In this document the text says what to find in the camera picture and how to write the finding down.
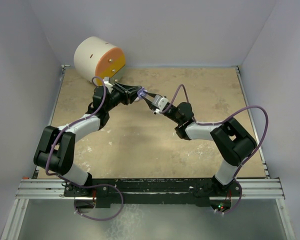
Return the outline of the purple earbud charging case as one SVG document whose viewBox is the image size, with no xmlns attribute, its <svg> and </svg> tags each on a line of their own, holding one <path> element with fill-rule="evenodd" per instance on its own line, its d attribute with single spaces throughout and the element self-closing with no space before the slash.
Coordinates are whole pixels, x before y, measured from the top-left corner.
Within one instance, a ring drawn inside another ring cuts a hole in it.
<svg viewBox="0 0 300 240">
<path fill-rule="evenodd" d="M 143 97 L 144 95 L 146 95 L 146 92 L 147 92 L 147 90 L 144 88 L 144 87 L 142 87 L 138 92 L 137 92 L 137 95 L 138 95 L 138 97 Z"/>
</svg>

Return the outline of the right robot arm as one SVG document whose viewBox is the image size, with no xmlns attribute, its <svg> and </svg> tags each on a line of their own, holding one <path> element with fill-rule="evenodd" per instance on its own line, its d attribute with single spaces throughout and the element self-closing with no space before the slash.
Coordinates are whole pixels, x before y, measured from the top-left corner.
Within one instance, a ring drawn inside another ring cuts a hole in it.
<svg viewBox="0 0 300 240">
<path fill-rule="evenodd" d="M 230 190 L 236 171 L 244 159 L 257 147 L 257 142 L 248 131 L 233 117 L 221 123 L 199 123 L 194 120 L 192 105 L 181 102 L 171 104 L 164 96 L 142 92 L 138 95 L 147 103 L 154 114 L 162 114 L 177 124 L 175 132 L 184 140 L 213 141 L 223 161 L 213 176 L 212 190 L 218 196 Z"/>
</svg>

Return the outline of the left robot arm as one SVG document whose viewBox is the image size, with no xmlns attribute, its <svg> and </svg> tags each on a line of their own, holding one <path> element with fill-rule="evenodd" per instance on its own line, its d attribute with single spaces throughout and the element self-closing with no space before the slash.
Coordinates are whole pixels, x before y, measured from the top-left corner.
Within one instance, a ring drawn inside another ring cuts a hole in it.
<svg viewBox="0 0 300 240">
<path fill-rule="evenodd" d="M 75 145 L 87 135 L 101 130 L 110 119 L 110 110 L 119 104 L 132 104 L 144 90 L 141 86 L 114 83 L 94 89 L 87 112 L 78 120 L 64 126 L 44 128 L 33 157 L 33 163 L 48 175 L 56 175 L 75 184 L 81 196 L 93 191 L 92 176 L 74 163 Z"/>
</svg>

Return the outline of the round mini drawer cabinet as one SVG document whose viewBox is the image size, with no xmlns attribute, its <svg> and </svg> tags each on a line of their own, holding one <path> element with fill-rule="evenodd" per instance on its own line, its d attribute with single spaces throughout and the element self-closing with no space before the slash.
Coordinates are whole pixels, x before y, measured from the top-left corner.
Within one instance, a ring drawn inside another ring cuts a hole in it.
<svg viewBox="0 0 300 240">
<path fill-rule="evenodd" d="M 74 68 L 86 80 L 98 76 L 108 77 L 118 82 L 126 70 L 126 58 L 123 50 L 96 36 L 85 39 L 76 48 L 73 57 Z"/>
</svg>

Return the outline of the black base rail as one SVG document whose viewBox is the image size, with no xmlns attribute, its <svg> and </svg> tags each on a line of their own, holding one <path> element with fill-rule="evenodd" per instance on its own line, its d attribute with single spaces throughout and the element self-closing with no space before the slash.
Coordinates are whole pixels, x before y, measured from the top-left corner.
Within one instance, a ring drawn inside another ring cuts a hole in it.
<svg viewBox="0 0 300 240">
<path fill-rule="evenodd" d="M 113 204 L 195 205 L 220 211 L 242 197 L 236 180 L 222 185 L 214 177 L 192 178 L 88 178 L 86 186 L 65 182 L 65 197 L 83 201 L 85 208 L 109 208 Z"/>
</svg>

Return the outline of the aluminium frame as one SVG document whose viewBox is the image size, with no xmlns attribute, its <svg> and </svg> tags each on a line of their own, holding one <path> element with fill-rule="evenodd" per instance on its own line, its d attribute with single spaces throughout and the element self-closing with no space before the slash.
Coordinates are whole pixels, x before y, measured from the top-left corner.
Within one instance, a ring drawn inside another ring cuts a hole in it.
<svg viewBox="0 0 300 240">
<path fill-rule="evenodd" d="M 123 83 L 171 98 L 185 85 L 195 117 L 217 122 L 247 105 L 237 67 L 130 68 Z M 74 160 L 98 179 L 211 177 L 222 159 L 207 140 L 182 140 L 175 123 L 140 101 L 119 105 L 106 126 L 75 147 Z M 210 207 L 114 204 L 83 207 L 64 195 L 63 181 L 37 169 L 19 182 L 2 238 L 5 240 L 293 240 L 295 234 L 279 178 L 262 151 L 241 169 L 242 198 L 227 214 Z"/>
</svg>

